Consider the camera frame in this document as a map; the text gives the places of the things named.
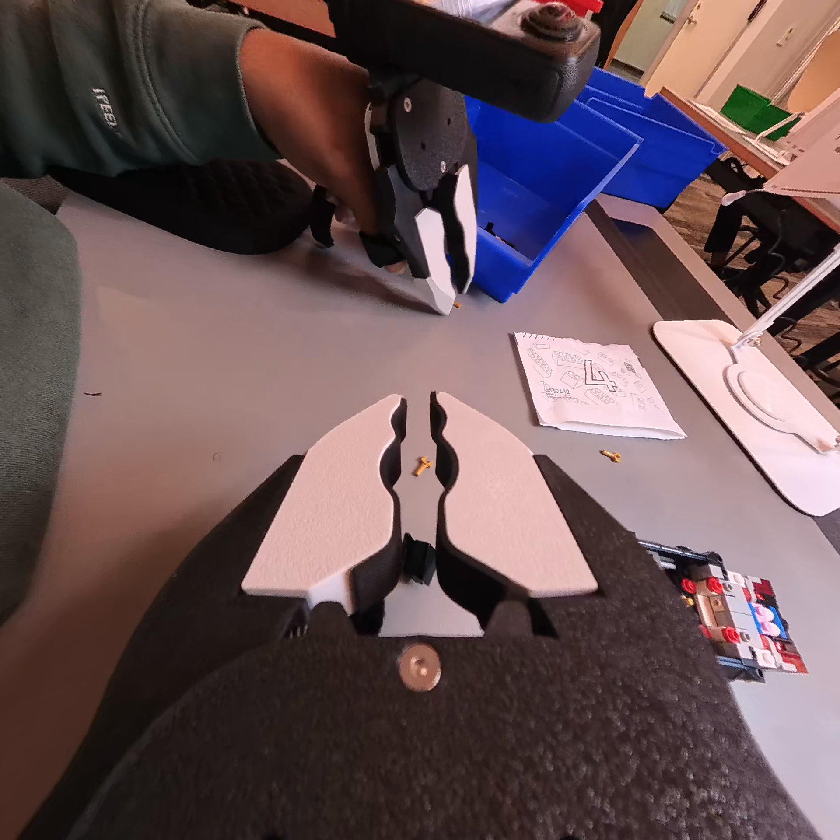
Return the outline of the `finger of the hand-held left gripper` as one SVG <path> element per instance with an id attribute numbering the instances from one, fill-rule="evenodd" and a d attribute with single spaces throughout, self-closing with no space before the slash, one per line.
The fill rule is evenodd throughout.
<path id="1" fill-rule="evenodd" d="M 468 164 L 445 177 L 445 241 L 451 278 L 458 293 L 468 290 L 476 267 L 477 221 L 472 186 Z"/>
<path id="2" fill-rule="evenodd" d="M 415 287 L 431 309 L 447 316 L 454 307 L 456 290 L 445 253 L 443 219 L 436 210 L 424 207 L 415 222 L 427 264 L 427 277 L 416 277 Z"/>

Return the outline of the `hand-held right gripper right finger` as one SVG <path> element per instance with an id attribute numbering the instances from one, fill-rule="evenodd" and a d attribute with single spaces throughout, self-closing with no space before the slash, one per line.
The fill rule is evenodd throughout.
<path id="1" fill-rule="evenodd" d="M 429 396 L 437 504 L 437 580 L 482 631 L 503 602 L 592 595 L 596 578 L 531 449 L 446 392 Z"/>

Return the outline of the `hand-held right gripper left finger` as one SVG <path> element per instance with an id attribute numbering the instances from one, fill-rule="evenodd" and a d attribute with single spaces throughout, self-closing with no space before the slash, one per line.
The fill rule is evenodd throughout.
<path id="1" fill-rule="evenodd" d="M 298 597 L 346 613 L 383 602 L 402 573 L 395 484 L 406 399 L 391 394 L 322 436 L 304 455 L 242 580 L 247 595 Z"/>

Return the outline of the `blue plastic parts bin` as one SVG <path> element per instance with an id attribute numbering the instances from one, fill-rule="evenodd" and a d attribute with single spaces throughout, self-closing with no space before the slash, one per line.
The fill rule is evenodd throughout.
<path id="1" fill-rule="evenodd" d="M 473 283 L 504 303 L 525 286 L 641 139 L 577 101 L 539 123 L 466 98 L 478 149 L 478 239 Z M 480 229 L 488 222 L 521 255 Z"/>

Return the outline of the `black lego car model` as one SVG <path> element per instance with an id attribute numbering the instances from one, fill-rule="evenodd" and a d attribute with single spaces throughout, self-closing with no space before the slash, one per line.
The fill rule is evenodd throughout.
<path id="1" fill-rule="evenodd" d="M 693 613 L 730 681 L 762 684 L 765 673 L 806 675 L 771 582 L 728 569 L 715 552 L 639 540 Z"/>

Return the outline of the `white book stand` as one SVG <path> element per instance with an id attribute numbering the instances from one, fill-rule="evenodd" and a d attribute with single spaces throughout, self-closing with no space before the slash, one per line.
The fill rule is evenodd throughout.
<path id="1" fill-rule="evenodd" d="M 653 335 L 771 485 L 812 517 L 839 507 L 838 432 L 760 348 L 770 326 L 838 267 L 835 246 L 742 332 L 720 320 L 659 321 Z"/>

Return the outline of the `lego instruction booklet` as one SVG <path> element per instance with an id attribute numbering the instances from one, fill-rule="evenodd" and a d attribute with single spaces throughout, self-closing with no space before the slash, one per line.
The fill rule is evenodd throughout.
<path id="1" fill-rule="evenodd" d="M 787 101 L 802 111 L 782 139 L 791 162 L 763 186 L 767 193 L 825 198 L 839 196 L 839 33 L 824 38 Z"/>

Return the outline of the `person's left forearm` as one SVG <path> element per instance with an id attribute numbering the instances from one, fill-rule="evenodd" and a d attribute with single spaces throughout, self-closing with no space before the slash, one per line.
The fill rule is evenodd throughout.
<path id="1" fill-rule="evenodd" d="M 2 2 L 2 176 L 278 159 L 239 68 L 254 29 L 187 2 Z"/>

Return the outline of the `person's left hand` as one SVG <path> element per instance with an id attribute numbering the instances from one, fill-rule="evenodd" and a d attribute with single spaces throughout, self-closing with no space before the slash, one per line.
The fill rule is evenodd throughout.
<path id="1" fill-rule="evenodd" d="M 367 235 L 380 232 L 364 117 L 367 70 L 319 46 L 263 28 L 247 33 L 238 63 L 248 108 L 301 174 L 339 201 Z"/>

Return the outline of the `white numbered paper bag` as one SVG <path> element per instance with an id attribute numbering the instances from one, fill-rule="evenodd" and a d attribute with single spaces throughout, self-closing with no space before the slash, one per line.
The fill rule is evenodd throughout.
<path id="1" fill-rule="evenodd" d="M 513 337 L 540 425 L 617 437 L 686 438 L 630 346 L 530 332 Z"/>

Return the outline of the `green plastic bin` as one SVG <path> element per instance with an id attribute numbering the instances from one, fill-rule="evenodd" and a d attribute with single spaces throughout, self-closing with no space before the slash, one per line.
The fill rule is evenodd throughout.
<path id="1" fill-rule="evenodd" d="M 722 105 L 720 114 L 756 137 L 776 141 L 792 130 L 805 111 L 788 112 L 758 92 L 737 85 Z"/>

